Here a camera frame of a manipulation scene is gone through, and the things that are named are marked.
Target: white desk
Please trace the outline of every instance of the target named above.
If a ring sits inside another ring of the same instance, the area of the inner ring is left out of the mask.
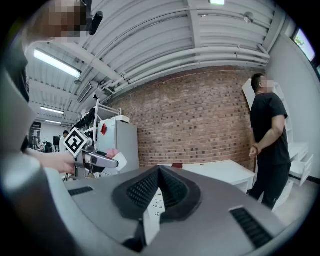
[[[185,163],[183,170],[203,175],[212,179],[229,183],[236,186],[244,193],[252,189],[255,173],[242,167],[232,160],[205,162],[205,163]]]

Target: white refrigerator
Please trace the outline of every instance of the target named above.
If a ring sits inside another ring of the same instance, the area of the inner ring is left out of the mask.
[[[97,137],[98,151],[107,153],[107,149],[117,149],[127,160],[126,166],[120,172],[114,168],[105,168],[104,174],[116,175],[139,169],[138,129],[135,125],[114,118],[102,120],[97,128]]]

